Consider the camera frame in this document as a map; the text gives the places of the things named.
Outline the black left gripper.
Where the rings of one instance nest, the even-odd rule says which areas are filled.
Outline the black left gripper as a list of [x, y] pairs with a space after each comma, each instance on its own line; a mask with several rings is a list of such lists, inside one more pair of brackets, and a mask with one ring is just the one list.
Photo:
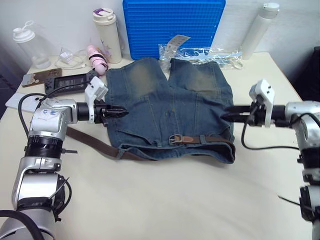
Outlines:
[[94, 123], [102, 124], [103, 126], [108, 125], [108, 111], [109, 119], [118, 119], [125, 117], [129, 112], [128, 110], [120, 105], [110, 105], [105, 103], [103, 100], [94, 100]]

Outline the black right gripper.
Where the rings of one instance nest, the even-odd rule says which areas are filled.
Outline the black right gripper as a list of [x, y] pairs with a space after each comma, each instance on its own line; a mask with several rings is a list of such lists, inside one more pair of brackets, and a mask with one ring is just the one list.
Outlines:
[[232, 123], [245, 123], [249, 126], [262, 126], [265, 124], [265, 105], [253, 101], [251, 105], [233, 105], [225, 108], [226, 114], [221, 118]]

